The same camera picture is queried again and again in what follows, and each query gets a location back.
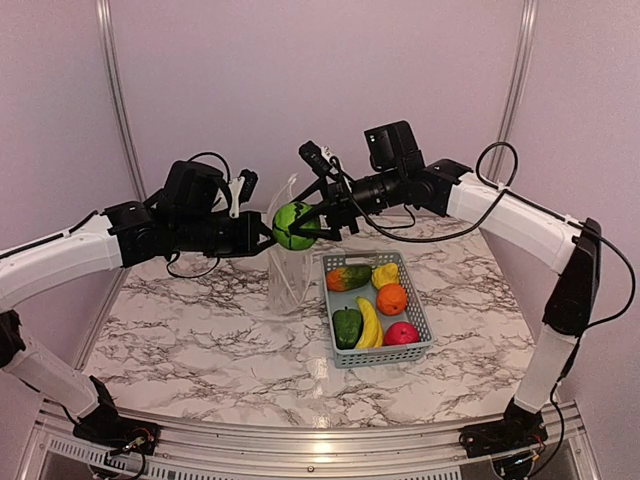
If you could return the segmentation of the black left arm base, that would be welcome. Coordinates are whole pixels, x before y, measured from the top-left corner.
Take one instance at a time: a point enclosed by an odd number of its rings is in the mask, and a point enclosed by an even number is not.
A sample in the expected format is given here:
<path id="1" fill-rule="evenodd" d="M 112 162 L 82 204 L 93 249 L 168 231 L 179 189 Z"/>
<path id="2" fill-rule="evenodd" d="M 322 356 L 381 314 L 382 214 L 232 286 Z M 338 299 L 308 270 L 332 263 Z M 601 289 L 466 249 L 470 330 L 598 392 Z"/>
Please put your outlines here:
<path id="1" fill-rule="evenodd" d="M 125 451 L 125 446 L 133 448 L 133 442 L 143 440 L 138 449 L 145 455 L 152 455 L 160 434 L 160 426 L 156 423 L 121 416 L 112 396 L 103 382 L 89 377 L 96 388 L 97 407 L 87 415 L 73 420 L 73 434 L 77 438 L 98 443 L 116 449 L 118 453 Z"/>

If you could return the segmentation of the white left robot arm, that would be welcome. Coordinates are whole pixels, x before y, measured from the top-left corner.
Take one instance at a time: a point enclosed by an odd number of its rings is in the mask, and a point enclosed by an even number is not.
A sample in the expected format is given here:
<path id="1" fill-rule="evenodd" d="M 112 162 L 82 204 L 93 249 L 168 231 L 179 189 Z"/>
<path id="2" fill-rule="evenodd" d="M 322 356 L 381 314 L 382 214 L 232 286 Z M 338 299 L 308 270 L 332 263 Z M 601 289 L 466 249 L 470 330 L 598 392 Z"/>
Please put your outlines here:
<path id="1" fill-rule="evenodd" d="M 1 254 L 1 369 L 67 408 L 106 445 L 125 438 L 106 387 L 81 374 L 22 328 L 23 301 L 87 275 L 156 257 L 199 253 L 216 260 L 260 254 L 275 243 L 261 213 L 243 211 L 257 184 L 197 160 L 174 162 L 164 186 L 143 202 L 94 211 L 75 226 Z"/>

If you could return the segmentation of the clear zip top bag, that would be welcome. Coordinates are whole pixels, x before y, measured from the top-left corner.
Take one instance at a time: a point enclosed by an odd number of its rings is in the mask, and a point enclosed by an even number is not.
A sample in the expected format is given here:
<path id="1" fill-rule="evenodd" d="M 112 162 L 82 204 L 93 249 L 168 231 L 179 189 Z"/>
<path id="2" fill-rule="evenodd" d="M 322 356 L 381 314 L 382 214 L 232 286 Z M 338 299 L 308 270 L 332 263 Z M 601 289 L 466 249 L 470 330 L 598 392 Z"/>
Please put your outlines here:
<path id="1" fill-rule="evenodd" d="M 280 315 L 298 310 L 311 284 L 312 256 L 308 251 L 291 251 L 279 242 L 267 250 L 268 306 Z"/>

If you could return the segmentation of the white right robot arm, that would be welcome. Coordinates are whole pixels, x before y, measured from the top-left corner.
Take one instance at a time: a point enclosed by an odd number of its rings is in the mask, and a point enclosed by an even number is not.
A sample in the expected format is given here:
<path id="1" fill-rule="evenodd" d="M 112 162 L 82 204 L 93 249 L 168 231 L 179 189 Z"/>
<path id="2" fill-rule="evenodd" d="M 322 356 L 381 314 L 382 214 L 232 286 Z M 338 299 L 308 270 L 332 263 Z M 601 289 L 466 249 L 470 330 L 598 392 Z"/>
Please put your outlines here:
<path id="1" fill-rule="evenodd" d="M 534 431 L 531 414 L 541 410 L 556 383 L 568 373 L 579 340 L 592 316 L 600 280 L 601 229 L 588 219 L 579 223 L 553 213 L 481 177 L 451 159 L 426 164 L 405 120 L 365 131 L 375 173 L 358 180 L 341 168 L 336 155 L 308 141 L 298 150 L 316 175 L 301 194 L 322 200 L 293 225 L 294 233 L 338 241 L 343 227 L 356 233 L 357 219 L 397 205 L 425 209 L 481 228 L 533 255 L 558 280 L 544 308 L 537 346 L 495 438 L 515 448 Z"/>

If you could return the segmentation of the green toy watermelon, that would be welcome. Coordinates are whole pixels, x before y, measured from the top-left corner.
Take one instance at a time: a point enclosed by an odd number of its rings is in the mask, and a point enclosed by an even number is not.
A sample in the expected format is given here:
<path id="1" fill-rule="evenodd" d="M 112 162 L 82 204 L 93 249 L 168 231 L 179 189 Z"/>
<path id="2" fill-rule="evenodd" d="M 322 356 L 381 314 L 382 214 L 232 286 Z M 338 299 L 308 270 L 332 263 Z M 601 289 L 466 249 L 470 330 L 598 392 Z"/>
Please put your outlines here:
<path id="1" fill-rule="evenodd" d="M 276 242 L 289 251 L 303 251 L 311 248 L 316 238 L 303 236 L 302 230 L 318 230 L 320 220 L 313 217 L 305 223 L 300 219 L 307 214 L 312 207 L 301 201 L 293 201 L 281 206 L 272 219 L 272 233 Z"/>

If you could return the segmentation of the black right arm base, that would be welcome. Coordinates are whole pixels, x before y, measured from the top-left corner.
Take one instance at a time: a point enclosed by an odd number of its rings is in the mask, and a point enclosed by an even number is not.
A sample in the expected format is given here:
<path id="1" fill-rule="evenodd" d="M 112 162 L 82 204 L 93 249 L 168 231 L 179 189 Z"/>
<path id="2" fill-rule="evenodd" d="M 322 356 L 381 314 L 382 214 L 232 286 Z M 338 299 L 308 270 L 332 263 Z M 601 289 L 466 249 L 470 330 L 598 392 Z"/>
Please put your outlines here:
<path id="1" fill-rule="evenodd" d="M 527 405 L 513 397 L 498 420 L 466 425 L 460 430 L 459 444 L 468 458 L 521 449 L 548 439 L 541 413 L 545 401 Z"/>

